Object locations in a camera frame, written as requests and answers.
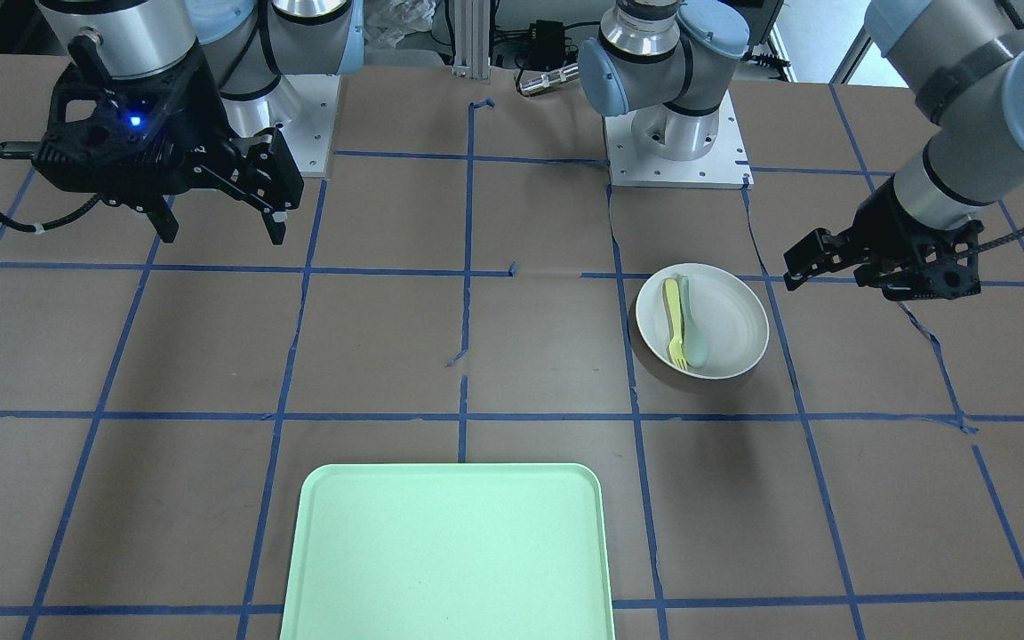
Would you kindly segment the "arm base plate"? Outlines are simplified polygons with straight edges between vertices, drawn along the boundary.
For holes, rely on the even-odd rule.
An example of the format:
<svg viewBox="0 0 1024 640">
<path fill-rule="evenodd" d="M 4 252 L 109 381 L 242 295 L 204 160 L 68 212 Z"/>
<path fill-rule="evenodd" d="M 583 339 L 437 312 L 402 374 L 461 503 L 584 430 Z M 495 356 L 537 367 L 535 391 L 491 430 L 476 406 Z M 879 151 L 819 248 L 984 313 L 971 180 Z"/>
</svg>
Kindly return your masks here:
<svg viewBox="0 0 1024 640">
<path fill-rule="evenodd" d="M 282 134 L 302 177 L 324 178 L 329 173 L 339 108 L 341 76 L 288 76 L 293 89 L 293 117 Z"/>
<path fill-rule="evenodd" d="M 646 106 L 603 120 L 611 183 L 633 188 L 740 189 L 753 185 L 732 96 L 716 112 Z"/>
</svg>

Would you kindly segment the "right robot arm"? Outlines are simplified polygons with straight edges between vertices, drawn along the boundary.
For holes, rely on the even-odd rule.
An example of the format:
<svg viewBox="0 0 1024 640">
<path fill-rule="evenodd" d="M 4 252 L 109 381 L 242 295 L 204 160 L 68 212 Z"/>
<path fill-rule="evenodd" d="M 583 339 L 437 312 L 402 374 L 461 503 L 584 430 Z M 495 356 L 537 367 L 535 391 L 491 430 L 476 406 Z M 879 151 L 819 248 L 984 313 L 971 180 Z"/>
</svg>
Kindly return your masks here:
<svg viewBox="0 0 1024 640">
<path fill-rule="evenodd" d="M 167 198 L 217 190 L 259 212 L 272 244 L 300 206 L 305 162 L 272 98 L 290 76 L 364 63 L 362 1 L 40 1 L 68 49 L 37 173 L 178 234 Z"/>
</svg>

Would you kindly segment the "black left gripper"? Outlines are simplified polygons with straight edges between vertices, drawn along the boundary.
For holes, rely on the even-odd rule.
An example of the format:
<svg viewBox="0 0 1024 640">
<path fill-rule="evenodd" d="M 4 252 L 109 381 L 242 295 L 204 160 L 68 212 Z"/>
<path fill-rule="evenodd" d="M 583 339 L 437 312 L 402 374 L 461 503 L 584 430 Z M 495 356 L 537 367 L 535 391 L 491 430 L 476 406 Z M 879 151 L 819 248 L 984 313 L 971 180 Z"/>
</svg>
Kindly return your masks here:
<svg viewBox="0 0 1024 640">
<path fill-rule="evenodd" d="M 810 279 L 856 268 L 858 286 L 881 289 L 891 302 L 980 294 L 978 255 L 956 253 L 979 247 L 983 224 L 970 219 L 954 229 L 934 229 L 908 212 L 894 187 L 895 179 L 887 179 L 840 234 L 817 228 L 793 244 L 784 252 L 786 289 L 795 292 Z"/>
</svg>

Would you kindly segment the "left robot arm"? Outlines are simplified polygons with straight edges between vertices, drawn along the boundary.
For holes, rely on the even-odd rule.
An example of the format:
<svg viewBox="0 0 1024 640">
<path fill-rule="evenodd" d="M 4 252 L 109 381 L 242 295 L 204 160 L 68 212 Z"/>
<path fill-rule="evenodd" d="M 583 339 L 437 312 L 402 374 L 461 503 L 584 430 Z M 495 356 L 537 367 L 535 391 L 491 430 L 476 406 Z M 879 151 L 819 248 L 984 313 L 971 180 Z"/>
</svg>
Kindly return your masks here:
<svg viewBox="0 0 1024 640">
<path fill-rule="evenodd" d="M 858 207 L 848 229 L 785 251 L 786 288 L 852 270 L 891 302 L 980 294 L 979 257 L 1024 227 L 979 240 L 979 211 L 1024 185 L 1024 26 L 996 1 L 873 1 L 864 26 L 936 133 Z M 720 102 L 750 50 L 722 1 L 618 1 L 582 42 L 582 91 L 631 116 L 642 150 L 686 162 L 710 148 Z"/>
</svg>

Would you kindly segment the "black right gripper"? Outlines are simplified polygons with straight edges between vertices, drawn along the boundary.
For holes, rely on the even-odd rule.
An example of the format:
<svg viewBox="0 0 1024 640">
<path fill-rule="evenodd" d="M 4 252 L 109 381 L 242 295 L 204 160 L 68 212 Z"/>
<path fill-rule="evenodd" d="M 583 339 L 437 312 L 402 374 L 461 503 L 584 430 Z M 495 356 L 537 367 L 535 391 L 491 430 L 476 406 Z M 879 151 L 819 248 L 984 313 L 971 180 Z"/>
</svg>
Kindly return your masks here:
<svg viewBox="0 0 1024 640">
<path fill-rule="evenodd" d="M 166 197 L 214 189 L 260 212 L 269 242 L 284 243 L 304 180 L 284 136 L 233 130 L 198 44 L 170 68 L 139 78 L 109 73 L 93 42 L 73 42 L 34 154 L 54 187 L 140 208 L 160 242 L 180 226 Z"/>
</svg>

